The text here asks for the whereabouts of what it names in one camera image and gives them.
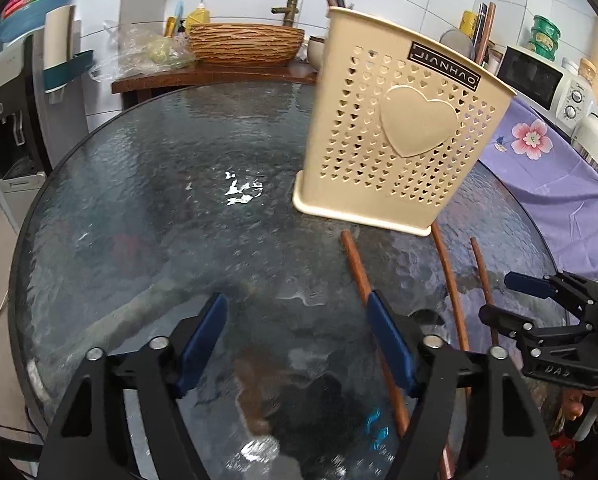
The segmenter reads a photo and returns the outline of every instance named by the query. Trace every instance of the soap dispenser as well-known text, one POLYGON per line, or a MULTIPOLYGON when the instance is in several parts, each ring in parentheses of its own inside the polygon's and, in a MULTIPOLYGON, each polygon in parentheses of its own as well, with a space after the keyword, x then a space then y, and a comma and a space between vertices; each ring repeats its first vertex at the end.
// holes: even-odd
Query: soap dispenser
POLYGON ((210 11, 205 8, 204 0, 199 0, 197 9, 193 10, 186 18, 186 30, 189 31, 194 25, 210 23, 210 11))

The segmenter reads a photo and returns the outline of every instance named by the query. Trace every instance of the jianhao label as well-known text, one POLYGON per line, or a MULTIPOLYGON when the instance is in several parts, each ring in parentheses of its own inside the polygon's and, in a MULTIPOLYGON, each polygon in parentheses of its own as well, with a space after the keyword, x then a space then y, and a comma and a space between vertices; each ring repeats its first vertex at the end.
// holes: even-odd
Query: jianhao label
POLYGON ((431 68, 435 72, 447 75, 450 79, 454 79, 457 83, 466 85, 470 90, 476 91, 481 81, 481 76, 462 64, 453 61, 443 54, 423 46, 421 44, 412 42, 408 59, 415 61, 421 65, 431 68))

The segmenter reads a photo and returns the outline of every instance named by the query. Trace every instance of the textured glass tabletop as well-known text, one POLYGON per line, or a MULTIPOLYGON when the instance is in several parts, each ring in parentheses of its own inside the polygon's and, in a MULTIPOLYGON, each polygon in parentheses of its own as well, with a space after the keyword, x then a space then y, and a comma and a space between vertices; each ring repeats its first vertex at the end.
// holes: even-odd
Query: textured glass tabletop
MULTIPOLYGON (((227 326, 200 386, 179 404, 210 476, 383 478, 397 439, 342 229, 398 312, 435 310, 445 324, 429 330, 451 343, 456 332, 431 237, 291 205, 313 97, 311 86, 272 82, 167 94, 103 126, 55 171, 20 234, 10 290, 22 380, 46 420, 89 348, 140 348, 219 291, 227 326)), ((485 167, 466 177, 439 225, 473 349, 490 339, 477 318, 473 235, 497 304, 562 323, 556 305, 504 288, 508 270, 556 269, 485 167)), ((137 399, 127 402, 141 471, 154 478, 137 399)))

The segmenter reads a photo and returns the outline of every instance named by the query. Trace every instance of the green container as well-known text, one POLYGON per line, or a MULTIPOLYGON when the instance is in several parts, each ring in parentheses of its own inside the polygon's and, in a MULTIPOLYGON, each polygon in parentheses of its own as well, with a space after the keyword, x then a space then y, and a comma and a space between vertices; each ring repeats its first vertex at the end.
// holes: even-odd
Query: green container
POLYGON ((528 42, 527 49, 550 61, 554 61, 555 59, 553 52, 549 51, 547 48, 544 48, 543 45, 535 43, 534 41, 528 42))
POLYGON ((553 22, 543 16, 535 16, 534 27, 530 31, 532 33, 530 41, 553 54, 557 52, 561 31, 553 22))

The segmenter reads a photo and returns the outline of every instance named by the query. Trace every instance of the microwave oven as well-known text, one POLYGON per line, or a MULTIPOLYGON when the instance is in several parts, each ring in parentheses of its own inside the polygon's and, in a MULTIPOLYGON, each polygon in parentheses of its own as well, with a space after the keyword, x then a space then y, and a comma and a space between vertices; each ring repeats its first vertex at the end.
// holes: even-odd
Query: microwave oven
POLYGON ((594 106, 588 81, 521 46, 508 46, 496 76, 568 140, 594 106))

